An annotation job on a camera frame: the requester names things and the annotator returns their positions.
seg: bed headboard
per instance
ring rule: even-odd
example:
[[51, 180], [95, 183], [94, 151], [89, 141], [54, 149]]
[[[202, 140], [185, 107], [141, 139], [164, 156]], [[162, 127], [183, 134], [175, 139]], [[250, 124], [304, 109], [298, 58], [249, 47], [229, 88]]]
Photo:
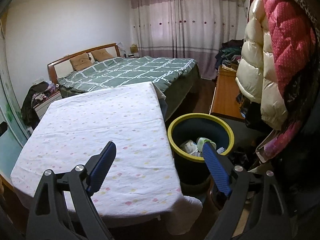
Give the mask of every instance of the bed headboard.
[[61, 59], [58, 59], [48, 64], [48, 74], [49, 74], [50, 80], [54, 84], [57, 84], [58, 77], [62, 77], [63, 75], [66, 75], [73, 71], [71, 63], [69, 62], [69, 59], [76, 57], [78, 55], [81, 55], [83, 53], [89, 53], [90, 57], [93, 58], [90, 52], [96, 49], [106, 49], [107, 52], [110, 53], [112, 56], [120, 57], [119, 48], [116, 43], [107, 44], [107, 45], [103, 45], [103, 46], [99, 46], [91, 49], [86, 49], [71, 55], [67, 55]]

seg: wooden headboard frame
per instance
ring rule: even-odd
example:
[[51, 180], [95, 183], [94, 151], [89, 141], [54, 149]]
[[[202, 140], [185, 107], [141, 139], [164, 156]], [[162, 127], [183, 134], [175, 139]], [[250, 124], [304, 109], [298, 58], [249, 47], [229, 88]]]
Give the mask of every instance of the wooden headboard frame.
[[57, 76], [57, 72], [54, 68], [55, 65], [57, 64], [60, 64], [64, 61], [67, 61], [73, 57], [76, 57], [76, 56], [79, 56], [83, 53], [89, 53], [91, 51], [94, 51], [96, 49], [105, 49], [105, 48], [111, 48], [111, 47], [115, 47], [116, 49], [116, 52], [117, 52], [117, 56], [120, 57], [120, 52], [119, 52], [119, 48], [118, 48], [118, 45], [116, 43], [112, 43], [112, 44], [107, 44], [107, 45], [103, 45], [103, 46], [99, 46], [99, 47], [95, 47], [95, 48], [91, 48], [91, 49], [86, 49], [86, 50], [83, 50], [83, 51], [80, 51], [80, 52], [77, 52], [77, 53], [74, 53], [74, 54], [71, 54], [71, 55], [68, 55], [68, 56], [65, 56], [61, 59], [58, 59], [54, 62], [51, 62], [48, 64], [48, 74], [49, 74], [49, 78], [50, 80], [56, 85], [58, 83], [58, 76]]

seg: white drawer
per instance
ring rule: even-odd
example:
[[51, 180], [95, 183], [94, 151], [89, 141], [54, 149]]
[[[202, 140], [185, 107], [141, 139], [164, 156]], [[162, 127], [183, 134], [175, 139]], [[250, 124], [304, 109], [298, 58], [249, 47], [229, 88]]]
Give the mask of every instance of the white drawer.
[[39, 116], [39, 118], [41, 119], [42, 116], [45, 114], [45, 112], [47, 111], [48, 107], [50, 106], [50, 104], [56, 100], [62, 99], [62, 96], [60, 93], [54, 95], [52, 98], [48, 99], [47, 101], [45, 101], [43, 104], [37, 106], [35, 108], [35, 111], [37, 113], [37, 115]]

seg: trash can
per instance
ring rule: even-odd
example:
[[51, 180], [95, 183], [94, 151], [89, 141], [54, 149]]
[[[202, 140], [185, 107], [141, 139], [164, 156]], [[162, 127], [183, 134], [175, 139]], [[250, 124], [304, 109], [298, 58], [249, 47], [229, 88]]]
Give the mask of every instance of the trash can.
[[205, 137], [216, 143], [217, 149], [225, 148], [227, 155], [234, 144], [231, 128], [218, 117], [209, 114], [185, 114], [175, 119], [169, 126], [168, 138], [174, 152], [174, 164], [179, 179], [187, 185], [199, 185], [207, 180], [210, 172], [202, 157], [192, 156], [179, 146], [187, 141]]

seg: yellow trash can rim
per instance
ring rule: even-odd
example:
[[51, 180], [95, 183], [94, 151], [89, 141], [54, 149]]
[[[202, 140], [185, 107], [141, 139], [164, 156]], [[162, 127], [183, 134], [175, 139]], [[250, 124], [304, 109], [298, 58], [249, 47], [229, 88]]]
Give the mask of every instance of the yellow trash can rim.
[[220, 118], [218, 117], [215, 117], [213, 115], [210, 115], [210, 114], [201, 114], [201, 113], [191, 113], [191, 114], [185, 114], [185, 115], [182, 115], [180, 117], [178, 117], [177, 119], [175, 119], [169, 126], [168, 128], [168, 139], [169, 139], [169, 142], [170, 142], [170, 145], [171, 147], [173, 148], [173, 150], [179, 154], [180, 156], [184, 157], [185, 159], [188, 159], [190, 161], [193, 161], [193, 162], [199, 162], [199, 163], [204, 163], [204, 158], [203, 157], [196, 157], [196, 156], [193, 156], [193, 155], [190, 155], [184, 151], [182, 151], [176, 144], [175, 142], [173, 141], [173, 138], [172, 138], [172, 131], [174, 129], [174, 127], [184, 121], [184, 120], [187, 120], [189, 118], [205, 118], [205, 119], [209, 119], [209, 120], [212, 120], [214, 122], [217, 122], [218, 124], [220, 124], [225, 130], [226, 132], [228, 133], [228, 136], [229, 136], [229, 145], [228, 145], [228, 148], [221, 154], [221, 155], [227, 155], [231, 149], [233, 148], [233, 145], [235, 143], [235, 136], [233, 135], [233, 131], [232, 129], [230, 128], [229, 125], [227, 125], [226, 122], [224, 122], [223, 120], [221, 120]]

